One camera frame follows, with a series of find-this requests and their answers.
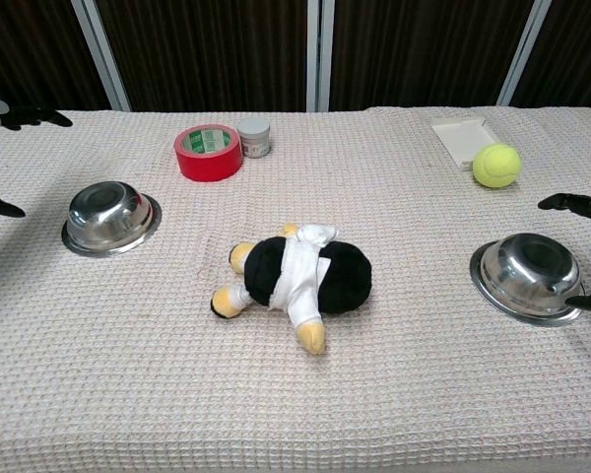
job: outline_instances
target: white jar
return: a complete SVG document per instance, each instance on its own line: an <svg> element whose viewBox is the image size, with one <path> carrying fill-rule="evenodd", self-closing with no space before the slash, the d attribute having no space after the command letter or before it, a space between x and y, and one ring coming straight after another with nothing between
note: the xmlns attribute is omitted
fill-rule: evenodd
<svg viewBox="0 0 591 473"><path fill-rule="evenodd" d="M265 118L245 118L237 127L243 155L260 158L269 153L269 121Z"/></svg>

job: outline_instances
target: tennis ball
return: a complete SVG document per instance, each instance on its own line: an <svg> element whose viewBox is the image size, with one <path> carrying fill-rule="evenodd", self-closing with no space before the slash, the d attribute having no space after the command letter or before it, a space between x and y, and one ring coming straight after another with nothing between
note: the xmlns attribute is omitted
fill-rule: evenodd
<svg viewBox="0 0 591 473"><path fill-rule="evenodd" d="M522 167L521 157L514 148L495 143L477 154L473 160L473 175L479 184L499 188L514 182Z"/></svg>

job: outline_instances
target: stainless steel bowl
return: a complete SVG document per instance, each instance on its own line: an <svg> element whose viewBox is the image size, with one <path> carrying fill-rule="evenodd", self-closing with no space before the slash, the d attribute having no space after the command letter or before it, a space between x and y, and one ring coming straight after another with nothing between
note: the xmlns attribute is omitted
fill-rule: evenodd
<svg viewBox="0 0 591 473"><path fill-rule="evenodd" d="M557 241L517 234L479 248L471 278L495 307L519 320L543 326L572 322L580 309L565 300L584 294L573 255Z"/></svg>
<svg viewBox="0 0 591 473"><path fill-rule="evenodd" d="M77 194L61 236L83 256L123 253L150 237L162 218L155 199L118 181L99 182Z"/></svg>

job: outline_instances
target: dark curtain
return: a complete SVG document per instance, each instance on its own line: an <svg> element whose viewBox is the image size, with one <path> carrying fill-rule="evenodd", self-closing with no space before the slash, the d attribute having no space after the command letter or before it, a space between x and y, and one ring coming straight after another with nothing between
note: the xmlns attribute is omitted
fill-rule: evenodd
<svg viewBox="0 0 591 473"><path fill-rule="evenodd" d="M337 0L332 110L494 105L533 0Z"/></svg>
<svg viewBox="0 0 591 473"><path fill-rule="evenodd" d="M134 110L305 110L306 0L98 0Z"/></svg>
<svg viewBox="0 0 591 473"><path fill-rule="evenodd" d="M591 106L591 0L552 2L510 104Z"/></svg>
<svg viewBox="0 0 591 473"><path fill-rule="evenodd" d="M0 0L0 99L11 106L109 108L69 0Z"/></svg>

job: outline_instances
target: white tablecloth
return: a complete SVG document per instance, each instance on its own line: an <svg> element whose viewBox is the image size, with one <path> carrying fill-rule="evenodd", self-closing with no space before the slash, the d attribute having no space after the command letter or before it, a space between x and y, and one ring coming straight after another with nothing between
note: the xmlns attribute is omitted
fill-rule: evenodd
<svg viewBox="0 0 591 473"><path fill-rule="evenodd" d="M510 187L477 185L429 127L471 113L520 151ZM0 129L0 196L28 213L0 217L0 472L591 471L591 314L528 326L468 272L478 246L533 232L591 291L591 221L536 208L591 195L591 109L268 113L271 154L218 183L182 177L173 139L245 114L66 114L71 128ZM121 256L79 257L60 238L68 205L109 179L155 197L162 224ZM231 247L285 222L335 225L373 266L369 301L326 318L321 357L280 312L210 312L240 282Z"/></svg>

